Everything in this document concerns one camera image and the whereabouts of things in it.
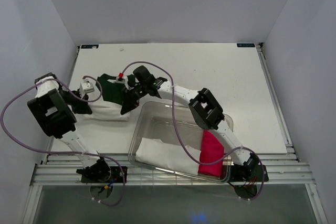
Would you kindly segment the white and green t-shirt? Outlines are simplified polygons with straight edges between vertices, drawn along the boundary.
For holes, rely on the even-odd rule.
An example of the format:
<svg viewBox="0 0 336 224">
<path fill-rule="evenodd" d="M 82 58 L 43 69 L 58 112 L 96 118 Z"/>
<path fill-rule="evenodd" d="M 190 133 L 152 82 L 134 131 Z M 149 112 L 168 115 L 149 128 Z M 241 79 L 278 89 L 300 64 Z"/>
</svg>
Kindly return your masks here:
<svg viewBox="0 0 336 224">
<path fill-rule="evenodd" d="M 92 110 L 91 114 L 85 114 L 83 117 L 90 120 L 98 121 L 128 121 L 131 113 L 121 114 L 123 104 L 123 93 L 125 88 L 129 88 L 127 84 L 128 78 L 134 80 L 134 75 L 126 76 L 125 82 L 121 83 L 116 76 L 110 76 L 106 73 L 97 78 L 102 87 L 102 96 L 99 100 L 89 103 Z"/>
</svg>

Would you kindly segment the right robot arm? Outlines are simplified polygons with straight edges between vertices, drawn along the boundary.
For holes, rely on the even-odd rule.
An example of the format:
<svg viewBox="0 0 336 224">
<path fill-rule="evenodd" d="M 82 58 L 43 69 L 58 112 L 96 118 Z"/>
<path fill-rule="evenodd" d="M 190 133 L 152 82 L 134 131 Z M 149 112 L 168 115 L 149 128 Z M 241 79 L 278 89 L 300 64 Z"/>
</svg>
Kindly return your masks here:
<svg viewBox="0 0 336 224">
<path fill-rule="evenodd" d="M 156 78 L 151 74 L 146 68 L 147 61 L 138 61 L 138 64 L 139 67 L 133 71 L 136 81 L 123 90 L 121 114 L 136 109 L 140 104 L 140 99 L 146 95 L 171 100 L 172 107 L 175 107 L 176 103 L 187 106 L 196 125 L 210 132 L 224 148 L 222 156 L 218 159 L 212 162 L 202 162 L 187 150 L 179 132 L 176 131 L 175 134 L 182 150 L 194 163 L 199 166 L 213 166 L 222 163 L 223 159 L 230 156 L 240 179 L 255 178 L 258 170 L 262 177 L 265 176 L 266 171 L 261 159 L 253 150 L 243 146 L 229 128 L 225 121 L 223 108 L 209 89 L 203 88 L 197 91 L 178 86 L 171 75 L 167 78 Z"/>
</svg>

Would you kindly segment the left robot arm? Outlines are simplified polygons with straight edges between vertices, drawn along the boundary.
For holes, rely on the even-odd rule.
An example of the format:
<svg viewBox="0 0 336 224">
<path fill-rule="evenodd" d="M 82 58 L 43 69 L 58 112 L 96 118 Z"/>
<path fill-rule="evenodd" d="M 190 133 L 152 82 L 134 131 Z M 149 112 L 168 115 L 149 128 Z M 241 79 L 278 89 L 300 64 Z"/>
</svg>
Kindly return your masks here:
<svg viewBox="0 0 336 224">
<path fill-rule="evenodd" d="M 78 174 L 94 182 L 106 182 L 111 178 L 111 168 L 76 129 L 76 114 L 92 114 L 87 101 L 88 94 L 95 90 L 93 84 L 84 79 L 78 90 L 69 92 L 57 79 L 51 72 L 37 78 L 37 94 L 27 102 L 28 108 L 47 136 L 53 136 L 76 152 L 82 163 Z"/>
</svg>

